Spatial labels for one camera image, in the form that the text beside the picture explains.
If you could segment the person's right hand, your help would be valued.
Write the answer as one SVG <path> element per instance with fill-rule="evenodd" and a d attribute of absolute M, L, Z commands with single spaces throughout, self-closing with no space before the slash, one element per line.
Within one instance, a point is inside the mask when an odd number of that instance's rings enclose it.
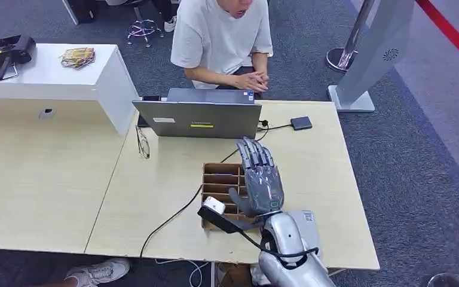
<path fill-rule="evenodd" d="M 256 82 L 253 72 L 235 77 L 234 86 L 241 90 L 252 90 L 257 93 L 262 93 L 268 90 L 268 86 L 260 85 Z"/>

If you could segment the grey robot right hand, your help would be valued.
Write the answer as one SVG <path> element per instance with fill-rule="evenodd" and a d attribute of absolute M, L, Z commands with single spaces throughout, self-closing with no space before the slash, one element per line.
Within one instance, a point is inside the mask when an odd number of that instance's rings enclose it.
<path fill-rule="evenodd" d="M 230 188 L 231 200 L 250 218 L 281 211 L 284 191 L 270 151 L 247 137 L 238 140 L 236 146 L 241 155 L 247 196 L 240 196 L 235 188 Z"/>

